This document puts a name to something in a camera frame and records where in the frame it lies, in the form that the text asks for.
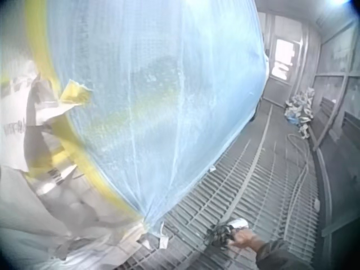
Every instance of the metal floor grate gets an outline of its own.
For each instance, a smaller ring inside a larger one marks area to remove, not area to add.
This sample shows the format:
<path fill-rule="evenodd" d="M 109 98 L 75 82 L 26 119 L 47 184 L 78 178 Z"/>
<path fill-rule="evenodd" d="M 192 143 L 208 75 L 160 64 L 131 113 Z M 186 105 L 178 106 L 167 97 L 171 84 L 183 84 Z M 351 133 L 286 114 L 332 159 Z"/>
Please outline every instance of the metal floor grate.
<path fill-rule="evenodd" d="M 227 217 L 243 217 L 265 241 L 285 233 L 291 194 L 305 158 L 289 142 L 296 127 L 283 109 L 263 101 L 253 123 L 241 132 L 216 163 L 216 171 L 200 183 L 166 216 L 168 248 L 149 236 L 152 250 L 136 252 L 119 269 L 256 269 L 250 250 L 221 252 L 203 244 L 206 230 Z M 305 148 L 304 142 L 296 140 Z M 295 255 L 311 262 L 316 244 L 318 197 L 312 157 L 309 173 L 292 212 L 286 239 Z"/>

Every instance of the booth ceiling light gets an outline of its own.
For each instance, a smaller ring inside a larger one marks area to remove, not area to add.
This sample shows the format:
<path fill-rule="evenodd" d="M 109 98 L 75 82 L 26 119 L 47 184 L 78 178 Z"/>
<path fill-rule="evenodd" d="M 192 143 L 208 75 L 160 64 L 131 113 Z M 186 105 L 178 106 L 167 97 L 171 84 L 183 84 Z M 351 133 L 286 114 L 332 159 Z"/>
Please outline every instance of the booth ceiling light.
<path fill-rule="evenodd" d="M 331 2 L 335 5 L 342 5 L 344 3 L 350 2 L 350 0 L 331 0 Z"/>

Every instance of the window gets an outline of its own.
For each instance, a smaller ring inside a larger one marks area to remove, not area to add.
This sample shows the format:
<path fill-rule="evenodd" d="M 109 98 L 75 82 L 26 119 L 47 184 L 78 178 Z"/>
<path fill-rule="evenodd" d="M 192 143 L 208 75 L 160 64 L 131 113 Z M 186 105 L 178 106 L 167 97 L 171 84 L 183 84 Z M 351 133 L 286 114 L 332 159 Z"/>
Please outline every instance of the window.
<path fill-rule="evenodd" d="M 294 66 L 295 45 L 291 42 L 278 39 L 276 40 L 275 61 L 271 75 L 282 80 L 288 81 L 291 69 Z"/>

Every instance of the plastic sheeting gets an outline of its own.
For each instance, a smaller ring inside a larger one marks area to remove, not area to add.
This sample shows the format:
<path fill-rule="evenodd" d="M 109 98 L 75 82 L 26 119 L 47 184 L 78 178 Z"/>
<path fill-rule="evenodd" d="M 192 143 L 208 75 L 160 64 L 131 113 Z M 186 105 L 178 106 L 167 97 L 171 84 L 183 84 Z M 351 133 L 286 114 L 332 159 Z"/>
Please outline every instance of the plastic sheeting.
<path fill-rule="evenodd" d="M 106 182 L 153 225 L 252 117 L 266 64 L 252 0 L 48 1 L 70 121 Z"/>

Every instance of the sleeve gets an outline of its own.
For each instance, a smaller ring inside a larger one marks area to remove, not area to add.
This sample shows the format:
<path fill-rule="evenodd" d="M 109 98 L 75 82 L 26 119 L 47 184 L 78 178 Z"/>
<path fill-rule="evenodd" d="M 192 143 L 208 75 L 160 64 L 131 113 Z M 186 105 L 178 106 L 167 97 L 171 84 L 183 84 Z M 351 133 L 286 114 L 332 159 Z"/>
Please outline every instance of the sleeve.
<path fill-rule="evenodd" d="M 263 245 L 256 254 L 256 264 L 260 270 L 312 269 L 306 262 L 288 252 L 284 240 Z"/>

